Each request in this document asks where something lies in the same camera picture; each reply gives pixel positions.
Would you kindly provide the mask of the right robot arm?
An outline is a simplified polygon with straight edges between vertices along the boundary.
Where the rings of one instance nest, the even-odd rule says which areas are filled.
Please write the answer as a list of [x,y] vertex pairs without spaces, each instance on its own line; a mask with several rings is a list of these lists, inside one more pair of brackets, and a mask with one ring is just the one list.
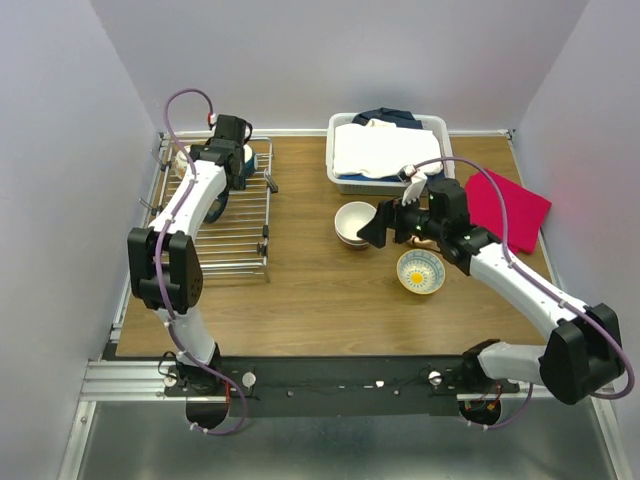
[[545,346],[488,340],[463,355],[460,379],[480,392],[495,380],[544,386],[557,400],[573,405],[631,371],[623,358],[616,313],[600,303],[589,306],[541,277],[510,253],[501,240],[470,219],[466,192],[454,179],[428,188],[428,206],[382,201],[358,230],[376,248],[387,233],[402,243],[412,236],[433,240],[445,260],[492,288],[544,338]]

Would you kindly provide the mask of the red glossy bowl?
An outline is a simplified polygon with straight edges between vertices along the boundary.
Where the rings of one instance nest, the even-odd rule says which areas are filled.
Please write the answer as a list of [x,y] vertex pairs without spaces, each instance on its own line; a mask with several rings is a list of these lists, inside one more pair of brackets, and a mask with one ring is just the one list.
[[352,250],[365,250],[370,246],[370,244],[364,240],[352,240],[343,236],[340,232],[337,232],[336,235],[347,248]]

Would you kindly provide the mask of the plain beige bowl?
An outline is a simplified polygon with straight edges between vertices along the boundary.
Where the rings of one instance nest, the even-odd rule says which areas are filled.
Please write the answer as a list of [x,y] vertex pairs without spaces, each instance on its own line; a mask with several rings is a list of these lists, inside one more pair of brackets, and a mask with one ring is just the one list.
[[344,204],[335,214],[336,233],[350,242],[362,242],[358,231],[375,216],[376,208],[369,203],[354,201]]

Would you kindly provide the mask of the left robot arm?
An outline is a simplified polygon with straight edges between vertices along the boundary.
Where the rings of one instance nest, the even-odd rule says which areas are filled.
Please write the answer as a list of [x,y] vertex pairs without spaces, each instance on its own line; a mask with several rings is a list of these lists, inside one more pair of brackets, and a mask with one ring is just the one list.
[[127,238],[132,294],[163,322],[178,359],[192,364],[187,382],[201,395],[220,387],[222,372],[212,364],[217,344],[198,307],[203,272],[195,237],[219,196],[246,188],[246,143],[252,131],[246,120],[230,115],[219,115],[212,127],[204,144],[180,150],[185,172],[166,208]]

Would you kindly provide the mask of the dark blue floral bowl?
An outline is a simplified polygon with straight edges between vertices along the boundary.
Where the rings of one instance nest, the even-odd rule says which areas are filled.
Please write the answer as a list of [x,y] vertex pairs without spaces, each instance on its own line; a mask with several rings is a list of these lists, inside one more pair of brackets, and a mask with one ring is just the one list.
[[213,224],[223,215],[229,201],[229,193],[223,192],[211,204],[209,210],[205,214],[204,223]]

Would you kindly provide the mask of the beige flower pattern bowl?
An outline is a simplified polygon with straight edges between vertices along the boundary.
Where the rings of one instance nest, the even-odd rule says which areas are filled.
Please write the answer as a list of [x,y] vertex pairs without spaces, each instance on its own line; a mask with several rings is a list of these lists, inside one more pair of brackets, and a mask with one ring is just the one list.
[[420,238],[418,238],[417,236],[412,236],[408,241],[407,244],[409,246],[411,246],[412,248],[416,248],[416,249],[423,249],[423,250],[430,250],[430,251],[438,251],[439,247],[437,246],[437,243],[434,240],[422,240]]

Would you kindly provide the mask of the yellow dotted white bowl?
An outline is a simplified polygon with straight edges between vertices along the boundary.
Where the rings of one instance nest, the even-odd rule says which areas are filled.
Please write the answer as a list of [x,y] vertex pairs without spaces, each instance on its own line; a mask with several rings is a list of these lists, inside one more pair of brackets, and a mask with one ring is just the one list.
[[417,295],[437,292],[446,279],[442,261],[433,252],[421,249],[405,252],[397,261],[396,273],[400,284]]

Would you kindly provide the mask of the teal white bowl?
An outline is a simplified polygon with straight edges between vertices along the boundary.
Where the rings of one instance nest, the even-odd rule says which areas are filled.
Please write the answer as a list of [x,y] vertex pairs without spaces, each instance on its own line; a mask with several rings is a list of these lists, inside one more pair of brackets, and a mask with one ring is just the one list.
[[250,145],[244,146],[244,175],[249,178],[256,171],[255,153]]

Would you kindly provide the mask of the white floral bowl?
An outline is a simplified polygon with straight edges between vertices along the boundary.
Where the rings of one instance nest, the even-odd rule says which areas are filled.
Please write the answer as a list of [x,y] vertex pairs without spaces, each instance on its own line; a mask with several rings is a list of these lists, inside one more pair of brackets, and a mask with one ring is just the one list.
[[186,155],[181,150],[178,150],[172,160],[172,170],[174,174],[182,180],[190,169],[191,167]]

